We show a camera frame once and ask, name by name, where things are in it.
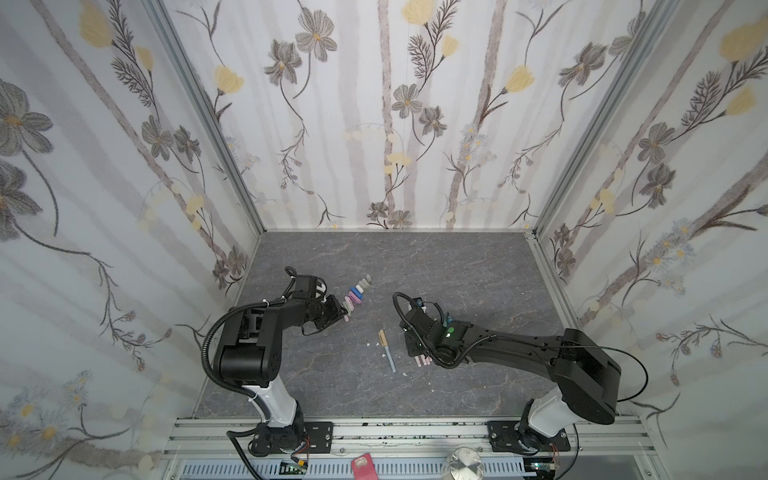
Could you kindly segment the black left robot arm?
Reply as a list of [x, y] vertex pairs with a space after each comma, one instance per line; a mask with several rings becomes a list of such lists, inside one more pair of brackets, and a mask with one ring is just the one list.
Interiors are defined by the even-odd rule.
[[291, 396], [279, 371], [284, 331], [314, 327], [321, 333], [348, 315], [325, 281], [285, 268], [288, 286], [275, 299], [231, 308], [214, 322], [201, 342], [201, 364], [216, 386], [245, 398], [259, 423], [249, 432], [230, 433], [233, 442], [252, 438], [249, 450], [265, 456], [273, 449], [309, 449], [310, 434], [300, 404]]

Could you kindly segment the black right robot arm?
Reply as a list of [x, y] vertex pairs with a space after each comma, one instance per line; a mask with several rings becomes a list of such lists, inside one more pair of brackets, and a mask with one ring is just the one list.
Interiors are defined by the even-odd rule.
[[445, 311], [431, 318], [426, 301], [402, 292], [392, 296], [411, 357], [424, 356], [454, 370], [464, 364], [488, 363], [546, 378], [555, 387], [530, 399], [520, 418], [490, 431], [495, 451], [533, 456], [555, 451], [567, 426], [580, 421], [611, 425], [617, 417], [622, 369], [613, 359], [617, 348], [596, 344], [583, 331], [566, 328], [550, 336], [527, 336], [490, 330], [472, 322], [450, 320]]

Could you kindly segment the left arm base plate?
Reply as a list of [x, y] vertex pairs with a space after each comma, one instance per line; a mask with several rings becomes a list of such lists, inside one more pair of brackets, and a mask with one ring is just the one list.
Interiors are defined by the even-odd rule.
[[332, 422], [299, 422], [282, 428], [265, 427], [249, 442], [248, 451], [255, 457], [294, 452], [329, 454], [333, 433]]

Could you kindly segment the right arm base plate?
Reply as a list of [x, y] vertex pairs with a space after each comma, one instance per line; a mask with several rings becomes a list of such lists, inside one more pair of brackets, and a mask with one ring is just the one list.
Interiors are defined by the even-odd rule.
[[520, 421], [488, 421], [488, 440], [493, 452], [534, 456], [539, 453], [570, 452], [568, 436], [561, 430], [545, 438], [531, 428], [523, 429]]

